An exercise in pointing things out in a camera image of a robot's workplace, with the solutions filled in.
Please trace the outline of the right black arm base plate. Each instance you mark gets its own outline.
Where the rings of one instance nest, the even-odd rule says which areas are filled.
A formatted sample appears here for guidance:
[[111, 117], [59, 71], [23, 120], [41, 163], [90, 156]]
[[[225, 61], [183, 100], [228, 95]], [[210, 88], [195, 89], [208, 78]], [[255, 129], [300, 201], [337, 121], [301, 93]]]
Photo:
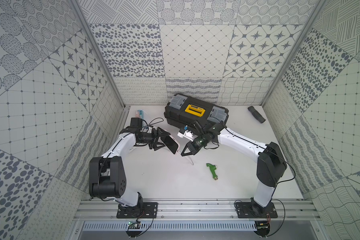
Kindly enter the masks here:
[[270, 202], [266, 207], [258, 205], [256, 202], [236, 201], [234, 203], [239, 219], [276, 219], [278, 213], [274, 203]]

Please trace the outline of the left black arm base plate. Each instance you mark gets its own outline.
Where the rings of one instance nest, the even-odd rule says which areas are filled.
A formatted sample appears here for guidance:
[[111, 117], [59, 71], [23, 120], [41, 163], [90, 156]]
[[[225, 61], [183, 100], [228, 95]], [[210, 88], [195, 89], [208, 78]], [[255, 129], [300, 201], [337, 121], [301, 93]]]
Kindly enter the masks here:
[[117, 219], [155, 219], [158, 205], [158, 202], [146, 202], [135, 207], [125, 207], [119, 204]]

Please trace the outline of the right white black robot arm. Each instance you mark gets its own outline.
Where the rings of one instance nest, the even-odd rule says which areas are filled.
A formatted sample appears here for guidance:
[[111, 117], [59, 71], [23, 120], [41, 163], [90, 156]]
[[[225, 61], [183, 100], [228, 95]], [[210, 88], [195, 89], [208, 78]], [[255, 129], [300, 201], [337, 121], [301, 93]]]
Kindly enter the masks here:
[[251, 140], [237, 134], [223, 122], [202, 126], [199, 121], [195, 121], [192, 127], [180, 128], [178, 137], [189, 140], [181, 153], [183, 157], [196, 155], [208, 143], [215, 142], [251, 158], [257, 164], [256, 176], [259, 180], [251, 204], [261, 210], [269, 206], [277, 185], [288, 167], [278, 144], [274, 142], [264, 144]]

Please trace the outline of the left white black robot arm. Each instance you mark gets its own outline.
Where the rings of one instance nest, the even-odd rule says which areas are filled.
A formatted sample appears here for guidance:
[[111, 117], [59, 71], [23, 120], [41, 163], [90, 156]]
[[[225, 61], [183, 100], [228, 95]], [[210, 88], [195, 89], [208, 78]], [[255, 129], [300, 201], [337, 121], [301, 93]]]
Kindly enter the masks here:
[[123, 158], [136, 144], [147, 145], [151, 150], [159, 150], [165, 145], [159, 143], [161, 137], [171, 134], [161, 128], [151, 132], [141, 131], [141, 127], [123, 129], [116, 142], [100, 157], [89, 163], [89, 194], [102, 201], [115, 200], [123, 207], [142, 207], [142, 197], [128, 187]]

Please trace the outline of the black smartphone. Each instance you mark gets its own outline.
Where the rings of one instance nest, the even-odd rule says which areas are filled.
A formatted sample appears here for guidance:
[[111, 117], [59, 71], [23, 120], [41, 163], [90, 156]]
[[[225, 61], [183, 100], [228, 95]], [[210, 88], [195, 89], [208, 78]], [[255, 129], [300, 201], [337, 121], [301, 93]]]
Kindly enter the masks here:
[[171, 151], [172, 154], [176, 154], [180, 148], [179, 143], [171, 135], [161, 137], [161, 141]]

